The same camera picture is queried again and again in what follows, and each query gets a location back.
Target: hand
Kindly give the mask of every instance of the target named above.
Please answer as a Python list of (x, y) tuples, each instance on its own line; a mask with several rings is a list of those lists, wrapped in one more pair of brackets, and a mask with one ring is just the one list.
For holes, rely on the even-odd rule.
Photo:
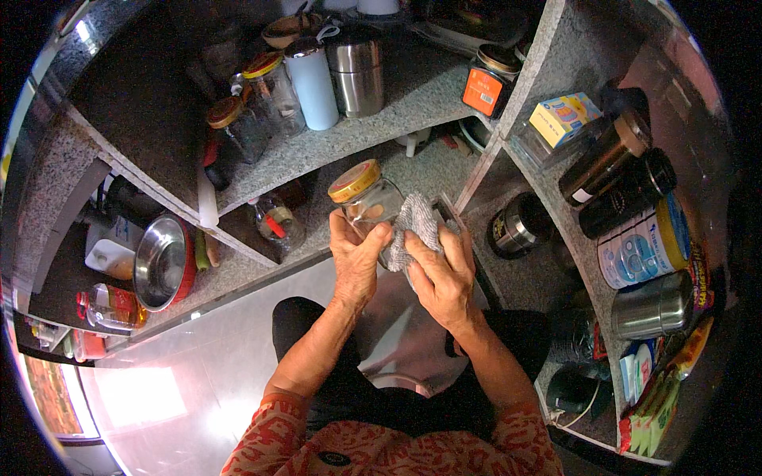
[(376, 262), (392, 240), (392, 226), (383, 222), (361, 240), (340, 209), (331, 212), (331, 252), (336, 266), (335, 299), (350, 305), (365, 305), (376, 292)]
[(471, 235), (464, 230), (458, 237), (440, 225), (439, 242), (444, 256), (426, 246), (415, 233), (405, 232), (405, 248), (417, 261), (410, 265), (408, 274), (424, 308), (457, 338), (470, 326), (476, 311), (470, 304), (476, 271)]

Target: black pants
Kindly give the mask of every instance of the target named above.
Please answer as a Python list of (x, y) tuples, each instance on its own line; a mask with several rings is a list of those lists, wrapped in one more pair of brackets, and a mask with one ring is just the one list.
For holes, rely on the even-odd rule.
[[(320, 304), (301, 297), (284, 299), (275, 306), (273, 344), (278, 362), (324, 310)], [(545, 315), (534, 311), (485, 311), (485, 317), (534, 382), (550, 346)], [(386, 426), (413, 437), (434, 431), (467, 430), (488, 440), (495, 428), (492, 405), (471, 364), (449, 388), (426, 400), (379, 390), (357, 369), (358, 365), (360, 354), (351, 335), (336, 367), (312, 399), (307, 415), (308, 436), (340, 420)]]

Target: forearm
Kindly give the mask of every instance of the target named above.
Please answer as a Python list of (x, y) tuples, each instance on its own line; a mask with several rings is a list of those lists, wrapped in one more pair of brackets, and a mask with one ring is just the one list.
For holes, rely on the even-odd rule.
[(309, 331), (280, 361), (264, 394), (285, 391), (311, 398), (336, 365), (362, 308), (362, 302), (332, 299)]
[(487, 325), (481, 311), (474, 311), (469, 324), (453, 336), (468, 353), (479, 384), (497, 411), (520, 403), (537, 406), (532, 382), (514, 355)]

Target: infant formula can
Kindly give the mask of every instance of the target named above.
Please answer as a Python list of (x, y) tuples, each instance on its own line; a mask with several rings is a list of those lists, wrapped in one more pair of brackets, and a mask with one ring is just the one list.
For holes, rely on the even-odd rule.
[(614, 289), (681, 270), (689, 255), (685, 214), (672, 193), (598, 239), (600, 271)]

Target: orange patterned shirt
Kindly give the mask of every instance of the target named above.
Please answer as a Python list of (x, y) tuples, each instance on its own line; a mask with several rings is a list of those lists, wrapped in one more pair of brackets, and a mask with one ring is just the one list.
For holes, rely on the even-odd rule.
[(295, 397), (266, 396), (220, 476), (562, 474), (542, 417), (524, 405), (502, 412), (491, 444), (467, 431), (411, 438), (357, 421), (330, 423), (305, 442), (306, 412)]

